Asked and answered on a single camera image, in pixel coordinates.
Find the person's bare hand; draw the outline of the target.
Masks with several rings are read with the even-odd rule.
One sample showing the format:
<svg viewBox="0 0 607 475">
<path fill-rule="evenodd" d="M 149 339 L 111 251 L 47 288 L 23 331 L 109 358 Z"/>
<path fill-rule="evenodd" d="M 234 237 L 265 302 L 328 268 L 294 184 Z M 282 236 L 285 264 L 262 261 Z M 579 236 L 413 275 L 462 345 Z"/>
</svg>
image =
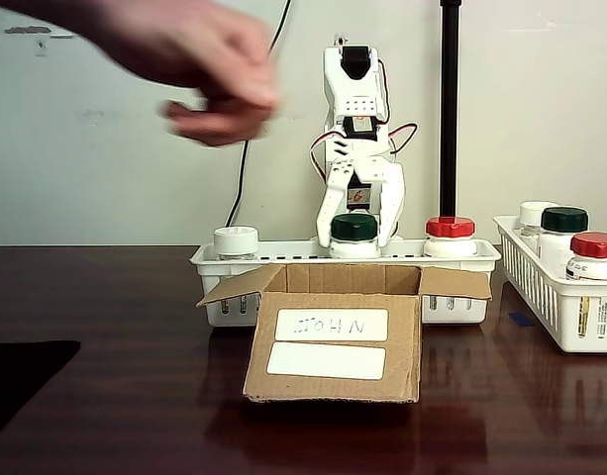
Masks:
<svg viewBox="0 0 607 475">
<path fill-rule="evenodd" d="M 169 102 L 183 138 L 222 146 L 253 139 L 279 94 L 263 24 L 214 1 L 108 1 L 107 52 L 139 77 L 198 91 L 203 109 Z"/>
</svg>

